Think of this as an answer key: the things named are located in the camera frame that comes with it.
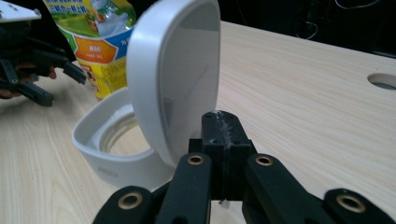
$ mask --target snack bag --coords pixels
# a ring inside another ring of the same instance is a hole
[[[126,51],[136,23],[126,0],[43,0],[98,100],[126,87]]]

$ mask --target open lid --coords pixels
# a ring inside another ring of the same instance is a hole
[[[127,52],[137,122],[163,161],[176,166],[219,89],[217,0],[160,0],[138,20]]]

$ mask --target wooden table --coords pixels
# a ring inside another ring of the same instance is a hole
[[[396,219],[396,91],[368,81],[396,75],[396,60],[221,25],[217,108],[240,118],[256,148],[309,192],[352,189]],[[97,104],[91,87],[58,73],[38,82],[54,94],[53,107],[0,101],[0,223],[91,223],[119,189],[71,141]],[[240,205],[212,203],[212,223],[245,223]]]

